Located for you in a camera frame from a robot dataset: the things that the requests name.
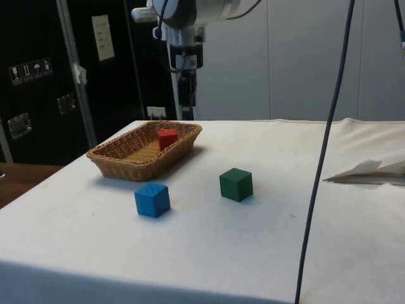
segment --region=wooden floor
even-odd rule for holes
[[[0,209],[63,167],[0,163]]]

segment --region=wicker basket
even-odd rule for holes
[[[158,130],[175,129],[178,141],[160,151]],[[105,177],[148,181],[192,151],[202,131],[199,125],[153,121],[87,152]]]

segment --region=green block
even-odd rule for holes
[[[243,201],[253,194],[252,173],[233,168],[220,175],[221,195],[234,201]]]

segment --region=paper sign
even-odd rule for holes
[[[97,52],[99,60],[107,60],[115,57],[111,32],[109,30],[108,15],[93,16],[93,30],[96,38]]]

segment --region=wooden block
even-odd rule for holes
[[[178,140],[178,134],[175,129],[158,130],[160,151],[163,151]]]
[[[253,194],[252,173],[233,168],[220,176],[221,195],[234,201],[243,201]]]
[[[169,189],[150,182],[135,192],[135,202],[138,214],[156,219],[170,209]]]

